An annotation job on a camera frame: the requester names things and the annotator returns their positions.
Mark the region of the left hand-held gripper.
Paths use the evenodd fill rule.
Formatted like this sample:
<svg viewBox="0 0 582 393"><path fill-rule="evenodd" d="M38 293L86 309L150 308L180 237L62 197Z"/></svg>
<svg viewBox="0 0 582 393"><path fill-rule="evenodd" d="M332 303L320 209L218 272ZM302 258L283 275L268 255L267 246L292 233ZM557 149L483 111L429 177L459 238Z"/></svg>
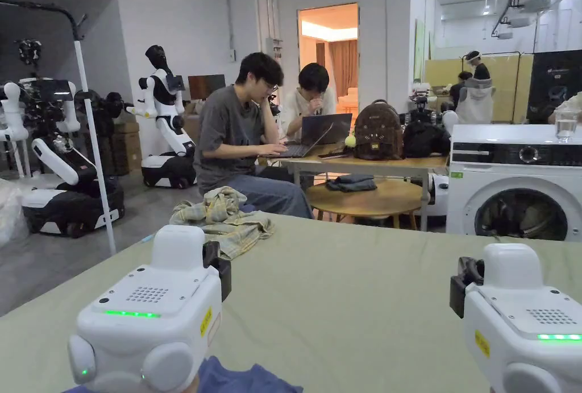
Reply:
<svg viewBox="0 0 582 393"><path fill-rule="evenodd" d="M231 263L201 228L167 225L149 264L131 270L78 314L68 354L91 392L185 392L221 325Z"/></svg>

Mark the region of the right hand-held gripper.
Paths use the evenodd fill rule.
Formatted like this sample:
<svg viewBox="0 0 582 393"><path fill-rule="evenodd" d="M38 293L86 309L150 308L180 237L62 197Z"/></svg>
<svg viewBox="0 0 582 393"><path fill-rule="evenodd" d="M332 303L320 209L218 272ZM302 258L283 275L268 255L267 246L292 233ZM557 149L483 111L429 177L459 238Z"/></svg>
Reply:
<svg viewBox="0 0 582 393"><path fill-rule="evenodd" d="M491 392L580 392L581 305L545 285L537 253L521 243L460 257L450 307Z"/></svg>

